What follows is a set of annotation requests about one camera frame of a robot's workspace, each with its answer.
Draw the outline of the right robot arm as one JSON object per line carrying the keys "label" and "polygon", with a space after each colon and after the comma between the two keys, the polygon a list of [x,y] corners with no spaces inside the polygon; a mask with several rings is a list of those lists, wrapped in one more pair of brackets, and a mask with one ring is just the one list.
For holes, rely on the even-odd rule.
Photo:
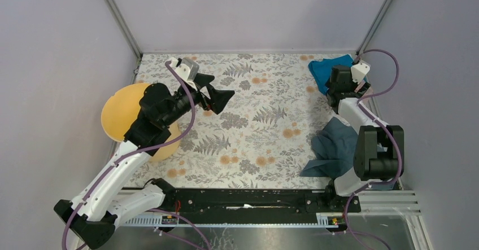
{"label": "right robot arm", "polygon": [[330,181],[324,204],[333,212],[348,212],[355,195],[373,185],[394,185],[403,173],[404,130],[371,113],[363,104],[370,84],[364,80],[370,66],[334,65],[326,97],[334,112],[358,135],[352,168]]}

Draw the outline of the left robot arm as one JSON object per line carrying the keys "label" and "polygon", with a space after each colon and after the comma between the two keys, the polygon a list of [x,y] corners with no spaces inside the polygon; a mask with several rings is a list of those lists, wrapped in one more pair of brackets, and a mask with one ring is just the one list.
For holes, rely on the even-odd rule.
{"label": "left robot arm", "polygon": [[138,116],[126,131],[117,153],[82,193],[72,200],[61,199],[56,203],[54,211],[66,224],[63,249],[67,249],[69,231],[84,242],[81,249],[98,249],[122,223],[150,209],[173,208],[174,194],[157,185],[120,201],[114,201],[114,197],[159,149],[178,142],[190,131],[196,105],[215,114],[224,110],[235,92],[215,89],[210,84],[213,80],[212,75],[199,73],[191,85],[180,80],[174,94],[161,83],[144,88],[138,101]]}

